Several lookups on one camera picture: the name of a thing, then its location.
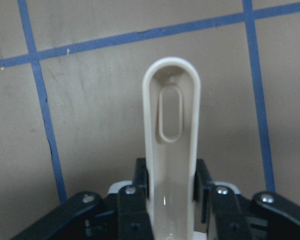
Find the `wall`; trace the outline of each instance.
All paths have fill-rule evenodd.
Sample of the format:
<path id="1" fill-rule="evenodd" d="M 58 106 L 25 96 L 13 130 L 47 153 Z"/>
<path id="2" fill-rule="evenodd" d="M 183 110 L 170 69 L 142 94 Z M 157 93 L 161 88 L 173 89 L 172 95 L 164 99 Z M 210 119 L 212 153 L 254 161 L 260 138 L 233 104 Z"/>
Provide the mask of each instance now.
<path id="1" fill-rule="evenodd" d="M 166 56 L 201 77 L 212 177 L 300 204 L 300 2 L 0 0 L 0 239 L 132 178 L 143 75 Z"/>

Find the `white plastic handle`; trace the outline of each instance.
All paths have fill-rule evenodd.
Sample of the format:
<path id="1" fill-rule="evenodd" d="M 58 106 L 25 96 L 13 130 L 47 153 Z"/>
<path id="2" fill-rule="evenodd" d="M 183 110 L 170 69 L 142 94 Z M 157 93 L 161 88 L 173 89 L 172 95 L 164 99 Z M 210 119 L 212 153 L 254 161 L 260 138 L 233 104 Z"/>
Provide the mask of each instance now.
<path id="1" fill-rule="evenodd" d="M 147 210 L 156 240 L 192 240 L 200 79 L 177 57 L 156 61 L 142 85 Z"/>

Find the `gray wall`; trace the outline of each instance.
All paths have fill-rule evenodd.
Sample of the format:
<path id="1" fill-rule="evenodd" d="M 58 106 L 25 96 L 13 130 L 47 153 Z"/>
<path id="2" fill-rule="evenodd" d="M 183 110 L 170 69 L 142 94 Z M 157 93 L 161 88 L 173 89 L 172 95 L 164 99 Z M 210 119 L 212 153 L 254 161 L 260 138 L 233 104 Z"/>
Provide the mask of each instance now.
<path id="1" fill-rule="evenodd" d="M 60 203 L 33 61 L 41 67 L 68 197 L 82 190 L 105 196 L 112 183 L 132 178 L 135 159 L 145 156 L 143 75 L 167 56 L 188 60 L 201 77 L 197 155 L 212 177 L 248 198 L 266 188 L 243 18 L 42 57 L 44 50 L 242 13 L 248 0 L 29 0 L 37 55 L 28 54 L 18 2 L 0 0 L 0 239 Z M 253 6 L 257 14 L 297 2 Z M 300 12 L 260 17 L 255 26 L 276 191 L 300 204 Z"/>

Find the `black metal bracket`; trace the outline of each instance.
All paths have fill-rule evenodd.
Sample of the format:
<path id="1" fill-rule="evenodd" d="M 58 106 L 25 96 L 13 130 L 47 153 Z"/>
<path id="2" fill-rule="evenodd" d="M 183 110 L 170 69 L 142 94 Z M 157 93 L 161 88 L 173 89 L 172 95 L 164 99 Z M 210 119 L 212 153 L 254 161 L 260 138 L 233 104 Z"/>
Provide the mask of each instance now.
<path id="1" fill-rule="evenodd" d="M 12 240 L 154 240 L 148 186 L 146 159 L 138 158 L 132 185 L 103 199 L 80 192 Z M 300 240 L 300 206 L 273 192 L 248 200 L 216 185 L 202 159 L 196 162 L 193 199 L 201 206 L 208 240 Z"/>

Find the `screw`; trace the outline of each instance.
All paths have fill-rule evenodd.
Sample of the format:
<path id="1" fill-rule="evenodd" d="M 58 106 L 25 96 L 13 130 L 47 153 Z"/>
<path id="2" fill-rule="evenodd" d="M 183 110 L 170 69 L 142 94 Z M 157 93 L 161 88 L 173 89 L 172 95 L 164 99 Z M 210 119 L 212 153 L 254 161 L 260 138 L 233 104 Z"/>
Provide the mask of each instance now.
<path id="1" fill-rule="evenodd" d="M 226 188 L 225 186 L 218 186 L 216 188 L 216 192 L 218 194 L 227 195 L 228 194 L 228 188 Z"/>
<path id="2" fill-rule="evenodd" d="M 83 197 L 83 199 L 82 199 L 82 202 L 84 202 L 85 204 L 87 204 L 87 203 L 91 203 L 94 200 L 95 200 L 95 196 L 94 195 L 85 194 L 84 197 Z"/>
<path id="3" fill-rule="evenodd" d="M 140 226 L 141 226 L 140 223 L 135 223 L 135 222 L 131 223 L 131 229 L 133 231 L 135 231 L 135 232 L 138 231 L 138 229 L 140 228 Z"/>
<path id="4" fill-rule="evenodd" d="M 268 204 L 272 204 L 275 201 L 274 197 L 271 196 L 270 194 L 262 194 L 261 200 L 262 200 L 262 202 L 268 203 Z"/>
<path id="5" fill-rule="evenodd" d="M 135 194 L 136 188 L 134 186 L 127 186 L 125 189 L 126 194 Z"/>

